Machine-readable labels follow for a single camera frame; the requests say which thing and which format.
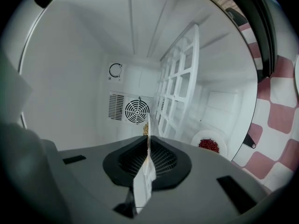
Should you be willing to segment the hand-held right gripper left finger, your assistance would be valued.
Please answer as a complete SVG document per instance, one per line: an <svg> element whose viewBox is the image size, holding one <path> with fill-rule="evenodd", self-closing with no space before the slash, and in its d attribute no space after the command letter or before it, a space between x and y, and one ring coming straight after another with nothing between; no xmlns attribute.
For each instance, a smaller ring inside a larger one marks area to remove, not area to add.
<svg viewBox="0 0 299 224"><path fill-rule="evenodd" d="M111 152L144 136L106 145L58 151L50 142L50 168L66 207L71 224L143 224L113 209L125 202L129 188L115 185L103 169L103 160Z"/></svg>

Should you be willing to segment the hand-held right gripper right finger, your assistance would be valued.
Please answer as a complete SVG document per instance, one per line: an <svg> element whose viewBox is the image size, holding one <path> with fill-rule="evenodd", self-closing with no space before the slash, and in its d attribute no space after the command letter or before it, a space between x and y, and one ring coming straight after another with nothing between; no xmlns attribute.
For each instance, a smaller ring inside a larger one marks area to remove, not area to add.
<svg viewBox="0 0 299 224"><path fill-rule="evenodd" d="M153 137L172 168L153 182L147 224L250 223L267 197L249 174L215 152Z"/></svg>

